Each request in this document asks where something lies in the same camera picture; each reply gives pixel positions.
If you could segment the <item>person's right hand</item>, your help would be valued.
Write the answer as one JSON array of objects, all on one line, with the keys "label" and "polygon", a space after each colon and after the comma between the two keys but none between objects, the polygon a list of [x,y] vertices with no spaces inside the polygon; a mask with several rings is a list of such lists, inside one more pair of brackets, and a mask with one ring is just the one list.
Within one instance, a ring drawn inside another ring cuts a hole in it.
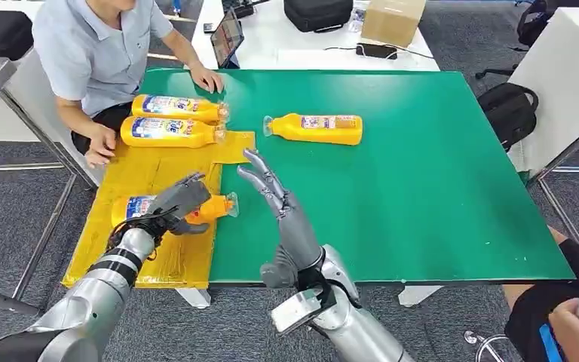
[{"label": "person's right hand", "polygon": [[90,139],[89,149],[84,154],[87,166],[95,168],[109,164],[115,157],[116,132],[102,124],[91,122],[86,127],[85,136]]}]

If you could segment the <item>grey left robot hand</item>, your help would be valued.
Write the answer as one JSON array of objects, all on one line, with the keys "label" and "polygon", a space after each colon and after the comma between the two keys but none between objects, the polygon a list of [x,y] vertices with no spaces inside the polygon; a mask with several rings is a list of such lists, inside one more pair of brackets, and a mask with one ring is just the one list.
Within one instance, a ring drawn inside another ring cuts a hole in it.
[{"label": "grey left robot hand", "polygon": [[149,224],[173,235],[205,233],[208,223],[191,224],[185,218],[210,200],[203,178],[203,173],[191,173],[158,194],[148,208]]}]

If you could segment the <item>person's left hand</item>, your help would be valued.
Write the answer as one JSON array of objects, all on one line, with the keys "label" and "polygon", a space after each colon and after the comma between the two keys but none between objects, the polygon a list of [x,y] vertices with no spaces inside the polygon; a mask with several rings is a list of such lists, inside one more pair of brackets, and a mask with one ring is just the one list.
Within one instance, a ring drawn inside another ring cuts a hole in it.
[{"label": "person's left hand", "polygon": [[578,298],[569,299],[557,305],[548,316],[567,361],[579,361],[579,318],[575,314],[578,306]]},{"label": "person's left hand", "polygon": [[210,94],[220,94],[224,89],[221,76],[203,65],[195,65],[189,70],[192,81]]}]

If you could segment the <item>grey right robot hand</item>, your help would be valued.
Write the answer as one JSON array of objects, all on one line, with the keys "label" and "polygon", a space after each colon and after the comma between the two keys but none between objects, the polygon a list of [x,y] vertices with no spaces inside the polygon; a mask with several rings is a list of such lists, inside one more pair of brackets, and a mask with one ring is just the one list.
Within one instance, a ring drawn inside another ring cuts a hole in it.
[{"label": "grey right robot hand", "polygon": [[263,283],[270,288],[294,286],[298,290],[319,283],[323,280],[324,250],[302,207],[257,151],[245,149],[243,154],[254,169],[239,166],[237,174],[249,181],[268,203],[279,233],[273,261],[260,267]]}]

